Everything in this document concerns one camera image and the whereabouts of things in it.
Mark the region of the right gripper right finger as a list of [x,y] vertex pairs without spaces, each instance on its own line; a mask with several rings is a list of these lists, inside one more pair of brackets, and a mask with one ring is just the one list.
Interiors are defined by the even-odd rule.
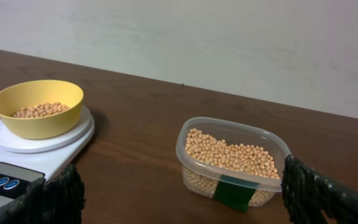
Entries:
[[282,198],[297,224],[358,224],[358,192],[332,180],[291,155],[285,158]]

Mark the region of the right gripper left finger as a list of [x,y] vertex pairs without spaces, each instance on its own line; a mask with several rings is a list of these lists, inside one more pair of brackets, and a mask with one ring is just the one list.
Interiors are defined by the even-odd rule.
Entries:
[[70,164],[52,180],[39,178],[26,193],[0,207],[0,224],[81,224],[85,185]]

